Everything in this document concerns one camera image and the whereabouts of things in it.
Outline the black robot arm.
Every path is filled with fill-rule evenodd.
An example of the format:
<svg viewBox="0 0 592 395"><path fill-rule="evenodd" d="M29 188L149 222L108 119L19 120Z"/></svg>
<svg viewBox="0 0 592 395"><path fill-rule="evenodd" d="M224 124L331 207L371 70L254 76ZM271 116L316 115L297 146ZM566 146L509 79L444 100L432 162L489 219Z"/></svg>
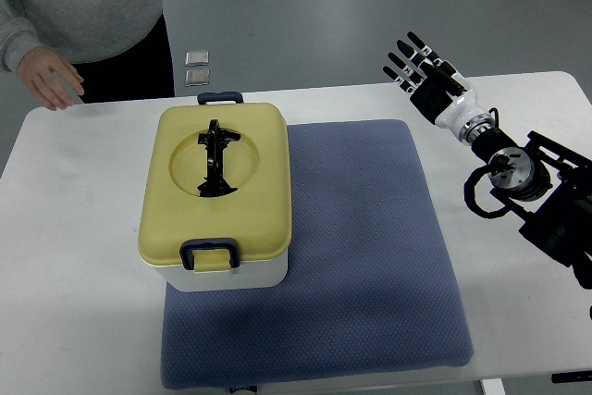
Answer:
<svg viewBox="0 0 592 395"><path fill-rule="evenodd" d="M492 108L467 135L484 162L463 185L467 207L484 219L512 212L519 233L591 289L591 160L536 132L519 146Z"/></svg>

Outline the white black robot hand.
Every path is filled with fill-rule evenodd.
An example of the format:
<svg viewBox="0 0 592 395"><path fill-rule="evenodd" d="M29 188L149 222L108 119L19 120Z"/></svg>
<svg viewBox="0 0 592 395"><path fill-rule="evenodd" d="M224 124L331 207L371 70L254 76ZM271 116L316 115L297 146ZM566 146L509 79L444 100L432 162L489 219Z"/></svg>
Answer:
<svg viewBox="0 0 592 395"><path fill-rule="evenodd" d="M428 122L466 145L494 127L495 118L479 105L473 85L415 33L409 31L405 41L398 40L397 49L388 53L394 66L384 66L383 71Z"/></svg>

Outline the person's bare hand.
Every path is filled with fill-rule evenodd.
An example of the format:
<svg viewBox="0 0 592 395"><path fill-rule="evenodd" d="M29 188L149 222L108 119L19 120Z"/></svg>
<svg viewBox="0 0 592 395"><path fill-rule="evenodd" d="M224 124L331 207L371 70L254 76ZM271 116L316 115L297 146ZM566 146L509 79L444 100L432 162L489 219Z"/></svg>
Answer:
<svg viewBox="0 0 592 395"><path fill-rule="evenodd" d="M69 88L84 95L83 77L61 55L47 47L36 47L18 63L17 76L37 102L50 111L74 105Z"/></svg>

